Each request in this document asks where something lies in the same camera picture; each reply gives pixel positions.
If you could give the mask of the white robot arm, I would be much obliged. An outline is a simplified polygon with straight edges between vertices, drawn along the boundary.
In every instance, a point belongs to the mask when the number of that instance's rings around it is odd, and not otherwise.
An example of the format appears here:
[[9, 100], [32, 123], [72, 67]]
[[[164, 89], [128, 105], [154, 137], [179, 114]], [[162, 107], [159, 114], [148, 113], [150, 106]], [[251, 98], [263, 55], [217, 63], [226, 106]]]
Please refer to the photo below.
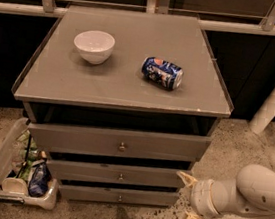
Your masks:
[[182, 219], [212, 219], [225, 214], [253, 219], [275, 219], [275, 173], [262, 165], [242, 168], [228, 180], [197, 180], [176, 173], [189, 193], [191, 211]]

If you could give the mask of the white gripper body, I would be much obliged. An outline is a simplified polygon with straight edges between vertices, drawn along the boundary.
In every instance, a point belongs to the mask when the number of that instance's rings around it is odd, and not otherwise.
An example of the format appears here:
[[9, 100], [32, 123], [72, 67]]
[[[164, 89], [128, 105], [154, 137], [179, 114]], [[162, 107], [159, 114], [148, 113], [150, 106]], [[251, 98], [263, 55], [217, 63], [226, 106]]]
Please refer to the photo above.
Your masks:
[[226, 192], [223, 182], [207, 179], [195, 183], [190, 192], [190, 203], [199, 216], [207, 219], [221, 216], [218, 211], [219, 199]]

